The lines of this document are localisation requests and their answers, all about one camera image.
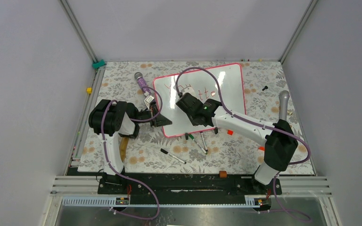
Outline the pink framed whiteboard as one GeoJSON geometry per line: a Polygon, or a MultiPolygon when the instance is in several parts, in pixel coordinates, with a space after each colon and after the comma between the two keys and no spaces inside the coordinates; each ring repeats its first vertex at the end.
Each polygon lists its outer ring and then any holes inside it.
{"type": "MultiPolygon", "coordinates": [[[[211,67],[207,70],[216,77],[227,108],[244,114],[246,104],[241,66],[233,63],[211,67]]],[[[161,115],[172,121],[171,125],[163,126],[164,136],[167,138],[178,137],[186,133],[214,129],[210,126],[193,126],[191,124],[187,115],[176,106],[179,96],[175,88],[176,85],[179,90],[191,87],[196,98],[201,102],[205,102],[209,98],[219,101],[218,87],[214,79],[206,72],[196,69],[184,73],[176,82],[178,76],[178,74],[171,74],[153,79],[153,88],[160,94],[164,102],[161,115]]]]}

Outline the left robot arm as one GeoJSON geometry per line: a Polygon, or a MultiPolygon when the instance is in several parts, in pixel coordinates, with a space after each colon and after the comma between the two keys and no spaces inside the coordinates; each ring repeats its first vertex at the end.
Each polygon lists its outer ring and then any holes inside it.
{"type": "Polygon", "coordinates": [[[120,138],[135,139],[140,131],[140,123],[162,127],[173,122],[159,112],[155,101],[140,111],[132,103],[102,99],[91,111],[88,124],[103,145],[106,174],[122,173],[124,163],[121,159],[120,138]]]}

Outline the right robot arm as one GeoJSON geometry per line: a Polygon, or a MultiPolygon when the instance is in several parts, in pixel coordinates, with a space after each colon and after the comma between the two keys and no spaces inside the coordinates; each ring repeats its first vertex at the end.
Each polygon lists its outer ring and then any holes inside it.
{"type": "Polygon", "coordinates": [[[228,109],[223,101],[207,99],[202,102],[190,93],[176,102],[194,126],[210,126],[231,130],[264,147],[264,162],[254,173],[251,187],[258,194],[270,188],[273,178],[287,169],[298,147],[297,137],[290,124],[257,120],[228,109]]]}

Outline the green capped marker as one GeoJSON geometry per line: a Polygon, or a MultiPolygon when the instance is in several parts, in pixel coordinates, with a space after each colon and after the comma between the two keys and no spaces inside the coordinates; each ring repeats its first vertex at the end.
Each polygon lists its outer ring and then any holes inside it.
{"type": "Polygon", "coordinates": [[[200,150],[204,153],[204,154],[207,154],[207,150],[197,142],[197,140],[191,135],[191,134],[188,134],[188,137],[192,139],[192,141],[200,148],[200,150]]]}

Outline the black capped marker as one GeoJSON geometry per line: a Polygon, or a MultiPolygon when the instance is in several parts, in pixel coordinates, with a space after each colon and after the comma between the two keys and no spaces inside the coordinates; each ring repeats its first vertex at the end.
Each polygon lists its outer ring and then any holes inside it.
{"type": "Polygon", "coordinates": [[[182,160],[181,158],[179,158],[179,157],[177,157],[177,156],[175,156],[175,155],[173,155],[173,154],[169,153],[168,151],[166,151],[166,150],[165,150],[165,149],[163,149],[163,148],[161,148],[161,149],[160,149],[160,152],[162,152],[163,154],[166,154],[166,155],[170,156],[171,158],[173,158],[173,159],[175,159],[175,160],[177,160],[177,161],[181,162],[182,164],[187,164],[187,162],[186,162],[186,161],[184,161],[184,160],[182,160]]]}

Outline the blue capped marker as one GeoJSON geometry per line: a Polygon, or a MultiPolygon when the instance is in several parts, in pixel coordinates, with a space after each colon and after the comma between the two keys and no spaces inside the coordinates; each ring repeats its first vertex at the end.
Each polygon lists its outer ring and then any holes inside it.
{"type": "Polygon", "coordinates": [[[205,149],[205,151],[207,152],[208,149],[207,149],[207,146],[206,146],[206,141],[205,141],[203,132],[200,132],[200,135],[201,135],[201,139],[202,139],[202,142],[203,142],[203,145],[204,145],[204,149],[205,149]]]}

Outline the wooden rolling pin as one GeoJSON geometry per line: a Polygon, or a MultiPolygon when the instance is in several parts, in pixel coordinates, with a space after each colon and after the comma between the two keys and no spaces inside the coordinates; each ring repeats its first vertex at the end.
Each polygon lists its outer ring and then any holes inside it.
{"type": "Polygon", "coordinates": [[[121,139],[121,142],[119,145],[119,153],[120,153],[120,158],[121,158],[122,162],[124,162],[124,160],[126,158],[126,150],[127,150],[128,143],[129,143],[128,137],[123,137],[121,139]]]}

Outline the purple glitter microphone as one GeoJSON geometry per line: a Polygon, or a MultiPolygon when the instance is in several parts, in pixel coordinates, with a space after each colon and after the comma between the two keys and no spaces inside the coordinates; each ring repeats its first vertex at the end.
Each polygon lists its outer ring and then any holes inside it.
{"type": "Polygon", "coordinates": [[[151,91],[150,89],[148,89],[148,85],[145,79],[143,78],[143,74],[141,72],[136,72],[134,74],[134,78],[137,84],[139,85],[141,91],[143,92],[143,94],[146,96],[151,95],[151,91]]]}

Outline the brown small cube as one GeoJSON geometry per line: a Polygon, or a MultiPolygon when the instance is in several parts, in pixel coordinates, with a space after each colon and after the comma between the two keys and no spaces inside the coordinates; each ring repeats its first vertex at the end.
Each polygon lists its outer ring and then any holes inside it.
{"type": "Polygon", "coordinates": [[[219,178],[226,178],[227,177],[227,171],[221,170],[219,171],[219,178]]]}

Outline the silver microphone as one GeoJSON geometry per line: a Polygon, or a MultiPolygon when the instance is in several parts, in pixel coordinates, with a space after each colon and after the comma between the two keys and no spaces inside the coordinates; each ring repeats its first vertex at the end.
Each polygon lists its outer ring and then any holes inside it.
{"type": "Polygon", "coordinates": [[[284,121],[287,120],[288,114],[288,101],[290,98],[290,94],[287,90],[283,90],[279,94],[279,119],[284,121]]]}

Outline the teal corner clamp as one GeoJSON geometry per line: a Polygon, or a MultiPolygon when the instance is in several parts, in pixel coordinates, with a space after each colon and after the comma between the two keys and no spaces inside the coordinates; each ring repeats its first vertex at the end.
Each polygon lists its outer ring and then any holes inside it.
{"type": "Polygon", "coordinates": [[[101,59],[100,61],[93,63],[92,68],[96,70],[104,65],[106,65],[106,62],[103,59],[101,59]]]}

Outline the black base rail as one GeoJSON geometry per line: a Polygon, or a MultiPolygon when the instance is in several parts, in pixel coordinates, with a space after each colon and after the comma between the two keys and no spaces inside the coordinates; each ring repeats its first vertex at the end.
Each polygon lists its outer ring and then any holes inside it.
{"type": "Polygon", "coordinates": [[[269,198],[282,194],[279,179],[263,185],[252,175],[227,174],[102,174],[98,194],[125,195],[131,204],[200,205],[244,204],[245,196],[269,198]]]}

